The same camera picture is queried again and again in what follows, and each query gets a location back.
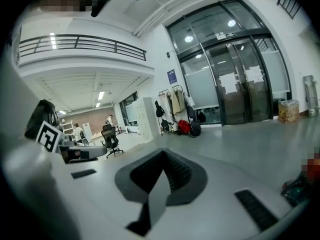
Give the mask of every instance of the red object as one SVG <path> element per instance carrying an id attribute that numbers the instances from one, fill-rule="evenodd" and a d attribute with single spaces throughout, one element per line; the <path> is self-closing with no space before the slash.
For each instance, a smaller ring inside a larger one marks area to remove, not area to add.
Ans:
<path id="1" fill-rule="evenodd" d="M 178 126 L 182 134 L 188 134 L 190 132 L 190 124 L 185 120 L 180 120 Z"/>

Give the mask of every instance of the white door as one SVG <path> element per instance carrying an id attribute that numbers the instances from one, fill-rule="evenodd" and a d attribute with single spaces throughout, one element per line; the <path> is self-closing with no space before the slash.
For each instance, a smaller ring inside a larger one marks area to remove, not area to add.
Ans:
<path id="1" fill-rule="evenodd" d="M 84 131 L 85 138 L 87 139 L 88 142 L 91 142 L 92 132 L 91 132 L 90 124 L 88 122 L 84 123 L 82 125 L 82 128 Z"/>

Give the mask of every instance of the glass door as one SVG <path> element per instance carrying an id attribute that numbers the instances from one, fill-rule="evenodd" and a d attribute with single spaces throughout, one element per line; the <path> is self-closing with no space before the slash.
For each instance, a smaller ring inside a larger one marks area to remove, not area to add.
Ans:
<path id="1" fill-rule="evenodd" d="M 224 125 L 263 121 L 270 116 L 269 88 L 250 39 L 206 51 L 222 99 Z"/>

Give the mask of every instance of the blue sign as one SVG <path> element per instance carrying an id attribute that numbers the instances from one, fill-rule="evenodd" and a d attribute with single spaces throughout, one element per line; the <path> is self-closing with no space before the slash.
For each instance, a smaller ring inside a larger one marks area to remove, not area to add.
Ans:
<path id="1" fill-rule="evenodd" d="M 168 74 L 170 85 L 177 82 L 177 76 L 174 69 L 167 72 L 167 74 Z"/>

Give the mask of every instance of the paper notice on door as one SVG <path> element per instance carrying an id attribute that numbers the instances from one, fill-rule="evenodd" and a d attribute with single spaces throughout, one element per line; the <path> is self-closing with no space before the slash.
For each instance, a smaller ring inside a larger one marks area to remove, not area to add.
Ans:
<path id="1" fill-rule="evenodd" d="M 263 82 L 264 76 L 261 73 L 260 66 L 251 66 L 249 70 L 245 71 L 248 82 L 253 81 L 254 83 Z"/>
<path id="2" fill-rule="evenodd" d="M 237 93 L 237 80 L 235 73 L 225 74 L 219 76 L 219 80 L 221 82 L 221 86 L 225 89 L 225 94 L 228 95 L 230 93 Z"/>

